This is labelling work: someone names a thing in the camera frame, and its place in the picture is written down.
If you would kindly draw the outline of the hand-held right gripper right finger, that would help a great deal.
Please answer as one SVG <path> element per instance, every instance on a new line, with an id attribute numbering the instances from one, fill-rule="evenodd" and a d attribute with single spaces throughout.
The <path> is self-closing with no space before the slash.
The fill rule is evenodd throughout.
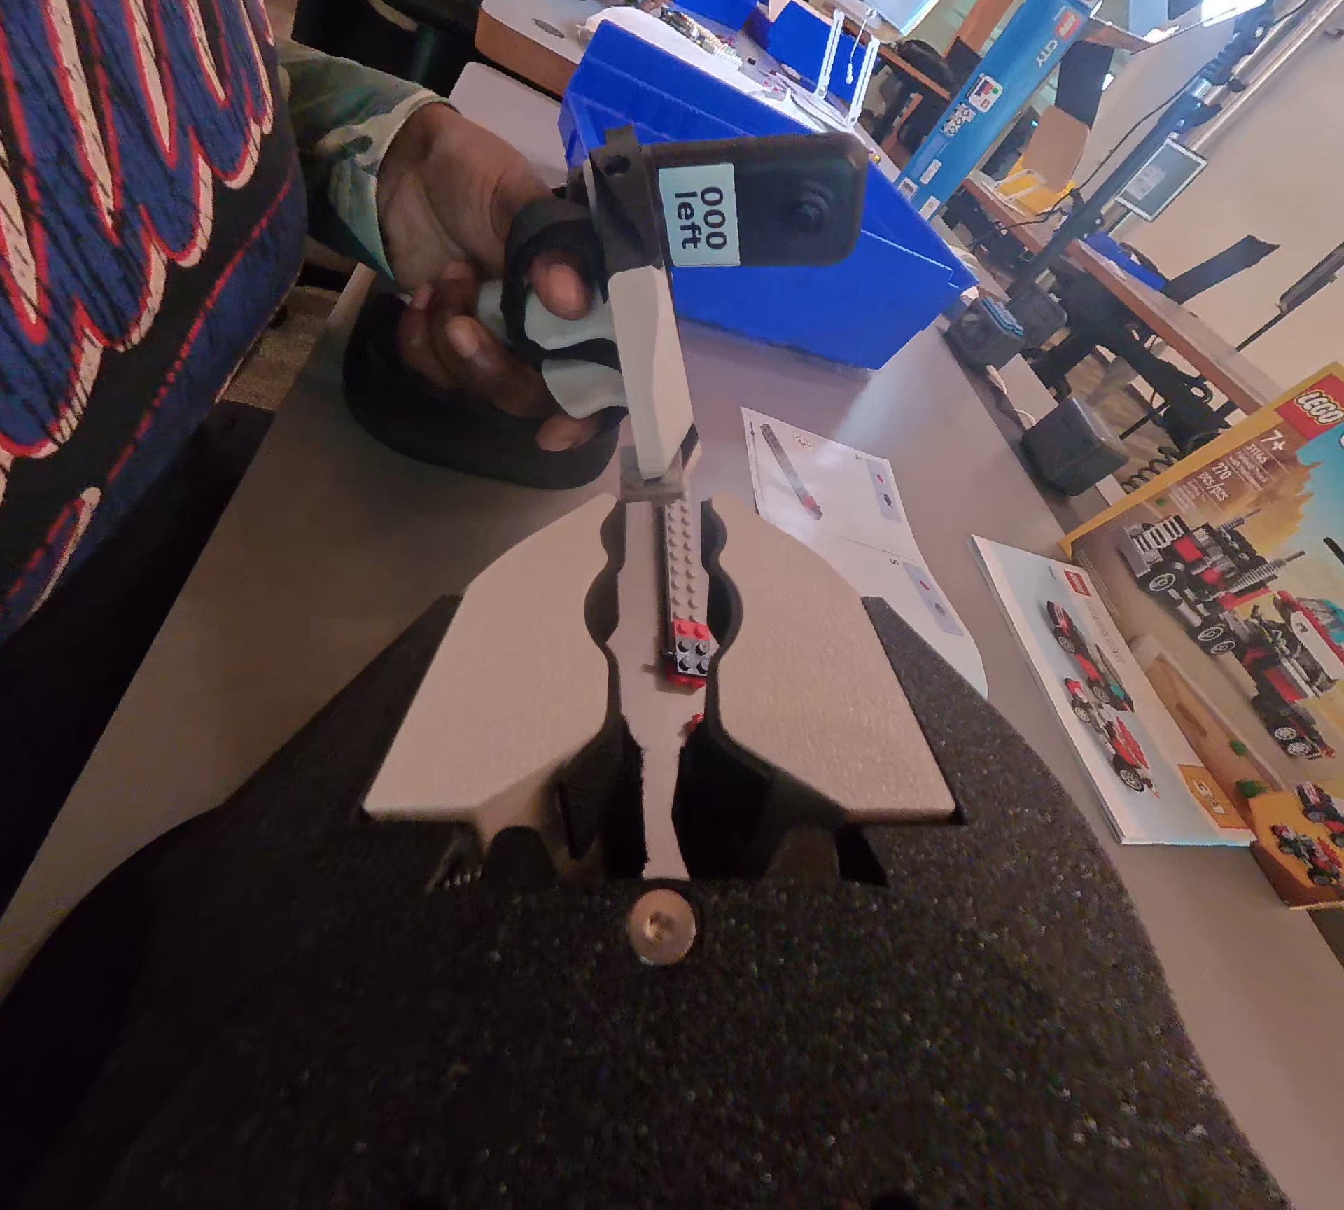
<path id="1" fill-rule="evenodd" d="M 702 719 L 678 767 L 678 845 L 696 880 L 766 875 L 796 833 L 863 869 L 865 829 L 959 814 L 863 598 L 815 550 L 717 493 L 702 507 L 709 629 Z"/>

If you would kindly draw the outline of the blue plastic bin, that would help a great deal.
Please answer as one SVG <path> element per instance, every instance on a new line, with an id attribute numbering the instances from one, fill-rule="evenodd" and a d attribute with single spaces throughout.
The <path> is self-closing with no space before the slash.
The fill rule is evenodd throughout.
<path id="1" fill-rule="evenodd" d="M 766 99 L 749 77 L 664 32 L 652 16 L 607 10 L 562 95 L 558 132 L 568 167 L 625 126 L 643 144 L 817 130 L 802 110 Z M 871 165 L 863 232 L 841 264 L 676 272 L 672 287 L 678 313 L 694 323 L 876 372 L 961 307 L 977 277 Z"/>

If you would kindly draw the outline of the grey red brick assembly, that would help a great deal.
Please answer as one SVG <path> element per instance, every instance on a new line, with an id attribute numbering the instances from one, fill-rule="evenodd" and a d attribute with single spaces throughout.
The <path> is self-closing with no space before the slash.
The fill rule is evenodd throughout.
<path id="1" fill-rule="evenodd" d="M 658 594 L 662 676 L 698 692 L 709 680 L 717 641 L 709 629 L 709 576 L 702 564 L 700 521 L 690 501 L 654 509 L 652 554 Z"/>

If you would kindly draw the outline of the person's left forearm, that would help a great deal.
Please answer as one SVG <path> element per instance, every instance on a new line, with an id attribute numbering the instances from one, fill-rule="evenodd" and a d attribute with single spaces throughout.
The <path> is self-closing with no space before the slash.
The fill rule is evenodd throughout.
<path id="1" fill-rule="evenodd" d="M 413 114 L 448 107 L 417 83 L 281 40 L 277 73 L 307 195 L 311 242 L 399 289 L 379 211 L 379 169 Z"/>

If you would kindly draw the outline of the colourful toy set box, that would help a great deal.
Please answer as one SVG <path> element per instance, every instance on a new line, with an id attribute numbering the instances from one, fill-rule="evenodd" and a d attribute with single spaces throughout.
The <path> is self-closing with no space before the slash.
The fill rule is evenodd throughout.
<path id="1" fill-rule="evenodd" d="M 1291 910 L 1342 908 L 1342 366 L 1061 541 Z"/>

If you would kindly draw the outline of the person's left hand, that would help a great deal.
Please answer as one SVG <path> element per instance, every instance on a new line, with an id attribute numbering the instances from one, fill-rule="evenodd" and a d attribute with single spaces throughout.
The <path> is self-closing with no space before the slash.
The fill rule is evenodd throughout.
<path id="1" fill-rule="evenodd" d="M 417 108 L 377 175 L 383 252 L 395 285 L 411 293 L 397 352 L 428 385 L 536 425 L 540 450 L 576 450 L 599 419 L 564 413 L 540 372 L 479 323 L 483 279 L 505 268 L 517 213 L 546 185 L 513 146 L 444 103 Z"/>

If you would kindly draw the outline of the open instruction booklet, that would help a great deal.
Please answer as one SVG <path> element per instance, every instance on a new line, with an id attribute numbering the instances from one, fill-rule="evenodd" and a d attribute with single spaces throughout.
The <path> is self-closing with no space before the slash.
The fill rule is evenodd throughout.
<path id="1" fill-rule="evenodd" d="M 749 409 L 743 431 L 759 515 L 880 598 L 986 698 L 981 651 L 920 552 L 892 464 Z"/>

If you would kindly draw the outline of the tall blue toy box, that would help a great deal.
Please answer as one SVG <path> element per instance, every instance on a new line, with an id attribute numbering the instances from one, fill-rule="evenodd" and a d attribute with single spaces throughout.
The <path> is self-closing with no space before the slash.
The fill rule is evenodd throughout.
<path id="1" fill-rule="evenodd" d="M 916 148 L 898 193 L 929 220 L 975 173 L 1091 24 L 1098 0 L 1024 0 Z"/>

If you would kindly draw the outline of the black striped device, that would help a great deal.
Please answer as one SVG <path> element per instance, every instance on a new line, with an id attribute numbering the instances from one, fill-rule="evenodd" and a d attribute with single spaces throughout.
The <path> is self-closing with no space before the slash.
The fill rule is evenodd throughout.
<path id="1" fill-rule="evenodd" d="M 963 303 L 947 321 L 943 338 L 959 362 L 977 372 L 998 372 L 1028 348 L 1026 328 L 990 295 Z"/>

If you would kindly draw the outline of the closed instruction booklet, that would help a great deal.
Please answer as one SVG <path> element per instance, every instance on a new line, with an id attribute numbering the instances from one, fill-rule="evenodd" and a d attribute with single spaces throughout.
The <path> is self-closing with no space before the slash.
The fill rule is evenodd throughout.
<path id="1" fill-rule="evenodd" d="M 971 537 L 998 607 L 1124 847 L 1252 849 L 1083 568 Z"/>

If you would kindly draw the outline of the black box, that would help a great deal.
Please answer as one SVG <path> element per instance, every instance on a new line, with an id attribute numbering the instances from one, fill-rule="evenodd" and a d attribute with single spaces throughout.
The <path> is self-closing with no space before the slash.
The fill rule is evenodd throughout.
<path id="1" fill-rule="evenodd" d="M 1079 397 L 1055 405 L 1020 444 L 1036 480 L 1065 497 L 1085 495 L 1130 458 L 1110 425 Z"/>

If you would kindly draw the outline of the small framed sign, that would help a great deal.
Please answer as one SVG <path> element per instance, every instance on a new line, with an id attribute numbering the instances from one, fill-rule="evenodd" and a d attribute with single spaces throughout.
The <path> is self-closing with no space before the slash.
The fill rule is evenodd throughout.
<path id="1" fill-rule="evenodd" d="M 1144 222 L 1155 222 L 1181 197 L 1208 160 L 1169 136 L 1116 195 L 1116 205 Z"/>

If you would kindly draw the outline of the wooden edged desk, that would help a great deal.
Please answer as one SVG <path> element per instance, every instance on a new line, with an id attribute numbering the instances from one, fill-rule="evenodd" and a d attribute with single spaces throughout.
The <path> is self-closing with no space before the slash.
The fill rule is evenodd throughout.
<path id="1" fill-rule="evenodd" d="M 981 173 L 971 175 L 963 185 L 992 222 L 1010 226 L 1016 240 L 1039 256 L 1051 242 L 1051 228 L 1039 218 L 1016 209 Z M 1254 362 L 1236 352 L 1218 332 L 1212 330 L 1195 311 L 1155 293 L 1144 281 L 1120 270 L 1083 242 L 1071 242 L 1063 260 L 1093 275 L 1118 301 L 1163 340 L 1185 364 L 1212 383 L 1240 411 L 1254 413 L 1279 399 L 1281 389 Z"/>

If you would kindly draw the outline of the black light stand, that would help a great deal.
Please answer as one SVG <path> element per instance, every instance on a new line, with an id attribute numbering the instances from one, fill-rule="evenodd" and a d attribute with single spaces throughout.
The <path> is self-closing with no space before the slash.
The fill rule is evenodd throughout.
<path id="1" fill-rule="evenodd" d="M 1075 173 L 1077 203 L 1045 232 L 1045 256 L 1012 281 L 1026 293 L 1047 264 L 1063 256 L 1063 240 L 1091 234 L 1114 199 L 1169 138 L 1203 154 L 1238 112 L 1267 91 L 1275 75 L 1326 22 L 1342 16 L 1342 0 L 1267 0 L 1246 14 L 1191 24 L 1167 42 L 1136 52 L 1100 97 L 1096 124 Z"/>

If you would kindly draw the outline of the person's patterned shirt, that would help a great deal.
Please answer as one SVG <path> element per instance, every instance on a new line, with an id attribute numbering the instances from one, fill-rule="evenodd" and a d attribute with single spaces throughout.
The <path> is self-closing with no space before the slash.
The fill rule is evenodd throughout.
<path id="1" fill-rule="evenodd" d="M 2 0 L 2 645 L 216 405 L 305 252 L 263 0 Z"/>

